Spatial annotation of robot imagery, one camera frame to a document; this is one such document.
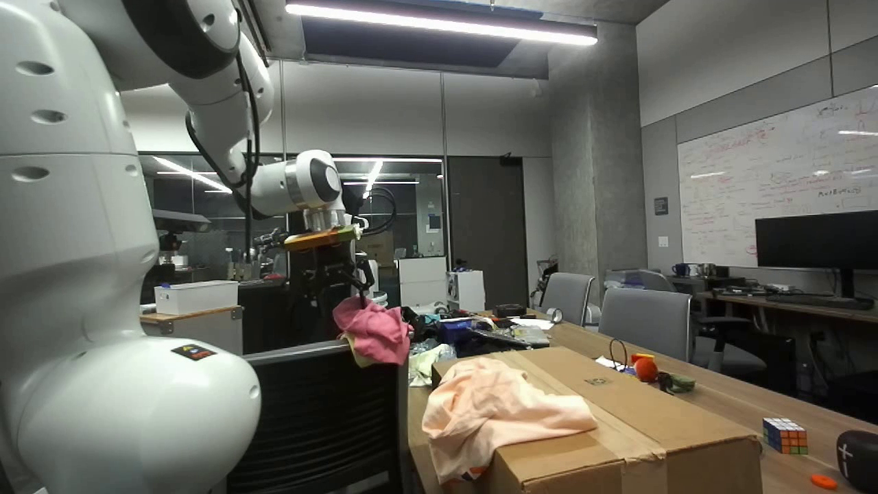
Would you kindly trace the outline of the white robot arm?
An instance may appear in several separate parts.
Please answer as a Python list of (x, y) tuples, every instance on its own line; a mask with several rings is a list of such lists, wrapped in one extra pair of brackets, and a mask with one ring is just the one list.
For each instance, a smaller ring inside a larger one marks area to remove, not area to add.
[(151, 86), (246, 212), (351, 232), (329, 153), (255, 159), (274, 92), (232, 0), (0, 0), (1, 444), (44, 494), (207, 494), (258, 428), (246, 361), (140, 325), (158, 241), (119, 97)]

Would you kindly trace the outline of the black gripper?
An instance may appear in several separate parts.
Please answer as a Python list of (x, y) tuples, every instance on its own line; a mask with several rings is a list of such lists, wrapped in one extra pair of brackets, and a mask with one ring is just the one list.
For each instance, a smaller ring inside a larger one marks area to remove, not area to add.
[(376, 277), (368, 256), (348, 233), (310, 233), (288, 238), (289, 286), (300, 295), (327, 289), (365, 295)]

